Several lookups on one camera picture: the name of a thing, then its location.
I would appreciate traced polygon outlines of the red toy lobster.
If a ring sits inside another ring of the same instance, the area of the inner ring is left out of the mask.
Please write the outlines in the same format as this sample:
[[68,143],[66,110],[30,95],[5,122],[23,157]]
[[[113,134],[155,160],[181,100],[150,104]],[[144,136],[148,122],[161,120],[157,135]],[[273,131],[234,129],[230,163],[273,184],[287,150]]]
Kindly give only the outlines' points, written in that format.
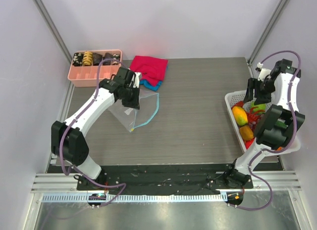
[[[239,106],[239,107],[243,108],[243,105],[244,105],[244,103],[242,101],[240,101],[240,102],[236,103],[234,106]],[[258,112],[252,113],[250,108],[249,108],[249,111],[247,111],[246,109],[243,108],[247,113],[247,117],[248,117],[247,124],[249,124],[250,122],[257,122],[258,123],[260,121],[260,119],[262,118],[262,115],[264,115],[265,113],[258,113]]]

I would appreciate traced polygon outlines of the brown toy potato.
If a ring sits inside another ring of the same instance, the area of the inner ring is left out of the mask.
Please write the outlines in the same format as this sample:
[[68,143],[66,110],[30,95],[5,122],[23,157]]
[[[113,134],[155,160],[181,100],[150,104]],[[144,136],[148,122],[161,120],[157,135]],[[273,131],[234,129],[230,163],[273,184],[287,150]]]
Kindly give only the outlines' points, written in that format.
[[244,126],[240,127],[239,133],[240,133],[241,138],[244,141],[249,141],[249,140],[252,140],[254,138],[254,133],[248,125],[244,125]]

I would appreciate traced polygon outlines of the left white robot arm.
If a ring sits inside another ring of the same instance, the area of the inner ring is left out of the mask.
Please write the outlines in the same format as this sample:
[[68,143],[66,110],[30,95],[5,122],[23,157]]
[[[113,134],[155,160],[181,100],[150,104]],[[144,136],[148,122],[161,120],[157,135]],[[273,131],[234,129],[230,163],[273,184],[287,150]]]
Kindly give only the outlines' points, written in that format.
[[89,155],[86,135],[97,119],[118,100],[124,107],[139,109],[139,83],[142,74],[120,67],[110,79],[97,83],[93,95],[71,117],[55,121],[51,127],[51,152],[68,162],[88,179],[95,190],[102,189],[106,174]]

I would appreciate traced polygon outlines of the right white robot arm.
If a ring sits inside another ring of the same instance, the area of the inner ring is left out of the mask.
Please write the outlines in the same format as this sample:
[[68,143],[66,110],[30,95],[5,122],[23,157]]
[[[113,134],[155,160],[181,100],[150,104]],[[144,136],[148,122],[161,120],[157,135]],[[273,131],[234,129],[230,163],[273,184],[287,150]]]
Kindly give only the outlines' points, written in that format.
[[234,92],[225,96],[233,128],[244,153],[229,165],[223,181],[229,188],[244,187],[254,168],[266,157],[299,150],[296,133],[305,121],[297,107],[297,85],[301,69],[292,61],[279,60],[273,69],[258,64],[260,74],[248,80],[241,102],[230,102]]

